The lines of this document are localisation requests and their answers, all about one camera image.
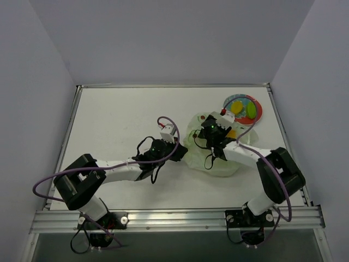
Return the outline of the yellow fake fruit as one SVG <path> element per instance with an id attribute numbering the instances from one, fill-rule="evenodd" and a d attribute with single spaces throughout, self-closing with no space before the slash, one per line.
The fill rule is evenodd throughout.
<path id="1" fill-rule="evenodd" d="M 238 115 L 244 110 L 243 102 L 240 100 L 235 100 L 231 105 L 231 112 L 234 115 Z"/>

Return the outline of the light green plastic bag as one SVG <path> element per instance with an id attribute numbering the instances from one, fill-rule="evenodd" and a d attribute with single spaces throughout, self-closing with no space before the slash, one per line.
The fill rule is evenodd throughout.
<path id="1" fill-rule="evenodd" d="M 183 139 L 183 144 L 188 149 L 188 152 L 183 157 L 183 160 L 191 169 L 204 171 L 216 177 L 230 177 L 242 165 L 238 162 L 225 161 L 219 157 L 213 157 L 212 151 L 206 149 L 206 140 L 198 137 L 201 130 L 201 123 L 208 115 L 212 115 L 216 119 L 219 117 L 219 113 L 217 112 L 200 112 L 189 122 L 186 129 L 186 136 Z M 253 129 L 244 134 L 248 130 L 247 126 L 237 122 L 231 128 L 236 131 L 237 137 L 239 135 L 242 136 L 239 139 L 240 142 L 247 145 L 253 145 L 258 142 L 258 135 Z"/>

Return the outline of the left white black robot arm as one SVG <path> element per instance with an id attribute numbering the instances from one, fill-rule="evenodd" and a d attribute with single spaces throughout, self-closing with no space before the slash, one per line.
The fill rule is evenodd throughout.
<path id="1" fill-rule="evenodd" d="M 109 216 L 109 210 L 95 193 L 102 184 L 117 181 L 142 181 L 146 178 L 155 183 L 159 170 L 167 160 L 182 160 L 188 149 L 174 139 L 152 139 L 148 151 L 126 161 L 102 161 L 90 154 L 83 154 L 65 170 L 68 172 L 54 179 L 54 185 L 69 210 L 78 210 L 92 220 L 100 222 Z"/>

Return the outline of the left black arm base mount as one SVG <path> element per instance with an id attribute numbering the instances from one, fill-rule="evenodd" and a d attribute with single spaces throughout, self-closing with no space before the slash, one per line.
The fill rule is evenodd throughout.
<path id="1" fill-rule="evenodd" d="M 97 223 L 107 230 L 124 230 L 128 224 L 128 213 L 125 211 L 110 211 L 105 216 L 97 221 Z M 85 226 L 86 230 L 98 230 L 99 228 L 91 221 L 82 217 L 80 214 L 77 229 L 82 229 Z"/>

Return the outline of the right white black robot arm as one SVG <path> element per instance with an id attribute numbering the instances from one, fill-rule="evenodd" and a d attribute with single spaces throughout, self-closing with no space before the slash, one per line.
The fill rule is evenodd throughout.
<path id="1" fill-rule="evenodd" d="M 280 217 L 287 222 L 291 221 L 290 196 L 305 186 L 305 177 L 299 167 L 283 147 L 270 150 L 244 144 L 240 139 L 246 132 L 236 138 L 229 138 L 233 122 L 228 118 L 228 114 L 219 114 L 218 117 L 210 114 L 201 123 L 198 137 L 206 140 L 205 149 L 211 152 L 213 159 L 237 162 L 258 171 L 262 191 L 244 204 L 244 211 L 249 211 L 255 217 L 271 208 L 280 213 L 276 206 L 286 202 L 288 216 Z"/>

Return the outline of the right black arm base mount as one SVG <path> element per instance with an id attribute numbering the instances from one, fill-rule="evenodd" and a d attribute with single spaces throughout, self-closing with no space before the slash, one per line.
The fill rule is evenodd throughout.
<path id="1" fill-rule="evenodd" d="M 271 210 L 258 216 L 248 209 L 225 210 L 225 218 L 229 228 L 271 228 L 275 225 Z"/>

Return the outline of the green fake fruit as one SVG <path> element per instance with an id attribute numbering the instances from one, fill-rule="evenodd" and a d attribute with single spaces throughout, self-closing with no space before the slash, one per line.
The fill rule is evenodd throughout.
<path id="1" fill-rule="evenodd" d="M 253 102 L 249 102 L 246 106 L 246 116 L 247 118 L 253 120 L 257 117 L 257 107 Z"/>

